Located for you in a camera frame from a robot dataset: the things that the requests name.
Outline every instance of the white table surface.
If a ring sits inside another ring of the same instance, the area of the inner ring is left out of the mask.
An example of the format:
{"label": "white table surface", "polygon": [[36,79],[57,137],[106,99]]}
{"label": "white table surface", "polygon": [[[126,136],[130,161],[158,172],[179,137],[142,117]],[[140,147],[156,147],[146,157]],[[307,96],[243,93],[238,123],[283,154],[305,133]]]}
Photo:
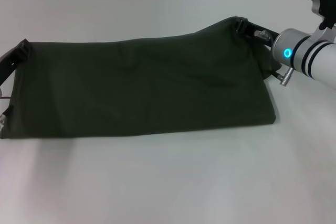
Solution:
{"label": "white table surface", "polygon": [[[309,0],[0,0],[0,53],[30,41],[187,34],[231,16],[312,33]],[[269,78],[274,125],[0,141],[3,224],[336,222],[336,91]],[[3,86],[10,95],[13,78]],[[0,102],[3,111],[8,101]]]}

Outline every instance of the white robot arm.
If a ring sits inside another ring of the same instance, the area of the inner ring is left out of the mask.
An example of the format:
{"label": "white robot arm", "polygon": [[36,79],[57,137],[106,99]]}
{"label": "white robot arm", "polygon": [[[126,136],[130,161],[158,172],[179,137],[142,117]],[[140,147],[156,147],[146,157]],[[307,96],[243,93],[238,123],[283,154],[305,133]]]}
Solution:
{"label": "white robot arm", "polygon": [[323,22],[312,34],[295,29],[283,31],[274,41],[273,57],[290,67],[279,76],[286,85],[294,70],[336,89],[336,0],[312,0],[312,11],[323,17]]}

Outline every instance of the blue indicator light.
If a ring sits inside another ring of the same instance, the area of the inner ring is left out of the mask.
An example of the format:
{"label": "blue indicator light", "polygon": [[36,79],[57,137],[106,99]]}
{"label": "blue indicator light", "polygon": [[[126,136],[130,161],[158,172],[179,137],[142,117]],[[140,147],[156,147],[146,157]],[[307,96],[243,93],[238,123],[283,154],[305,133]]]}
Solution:
{"label": "blue indicator light", "polygon": [[286,58],[290,58],[290,57],[292,56],[292,53],[293,53],[292,49],[287,48],[287,49],[284,51],[283,56],[285,56]]}

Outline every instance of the black stripe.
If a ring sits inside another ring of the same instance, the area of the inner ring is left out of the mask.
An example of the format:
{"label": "black stripe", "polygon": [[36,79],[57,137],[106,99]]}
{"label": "black stripe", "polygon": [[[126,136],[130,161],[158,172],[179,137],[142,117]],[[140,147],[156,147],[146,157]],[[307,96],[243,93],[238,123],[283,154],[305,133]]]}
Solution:
{"label": "black stripe", "polygon": [[331,45],[333,43],[329,42],[329,43],[325,43],[322,46],[320,46],[318,49],[316,49],[316,51],[313,53],[313,55],[310,57],[309,63],[308,63],[308,75],[313,78],[313,76],[311,75],[311,65],[313,64],[313,61],[316,57],[316,55],[326,46]]}
{"label": "black stripe", "polygon": [[291,66],[292,68],[295,69],[295,67],[294,67],[294,56],[295,56],[296,51],[297,51],[298,48],[301,46],[301,44],[302,44],[306,39],[308,39],[309,37],[310,37],[310,35],[308,35],[308,36],[306,36],[305,38],[301,39],[301,40],[296,44],[296,46],[294,47],[293,52],[292,52],[292,56],[290,57],[290,66]]}
{"label": "black stripe", "polygon": [[304,54],[303,58],[302,58],[302,62],[301,62],[301,70],[302,70],[302,73],[304,73],[306,76],[306,61],[307,61],[307,58],[309,56],[309,54],[312,52],[312,50],[318,45],[318,44],[321,44],[323,42],[328,42],[326,39],[325,40],[319,40],[319,41],[316,41],[313,45],[311,45],[308,50],[306,51],[306,53]]}

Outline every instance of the green canvas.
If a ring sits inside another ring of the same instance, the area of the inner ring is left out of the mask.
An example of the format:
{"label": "green canvas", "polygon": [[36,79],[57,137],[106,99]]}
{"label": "green canvas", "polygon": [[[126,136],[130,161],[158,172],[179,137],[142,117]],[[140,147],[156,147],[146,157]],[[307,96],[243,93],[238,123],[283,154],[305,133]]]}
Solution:
{"label": "green canvas", "polygon": [[33,42],[1,138],[131,136],[275,121],[264,79],[280,64],[232,17],[193,34]]}

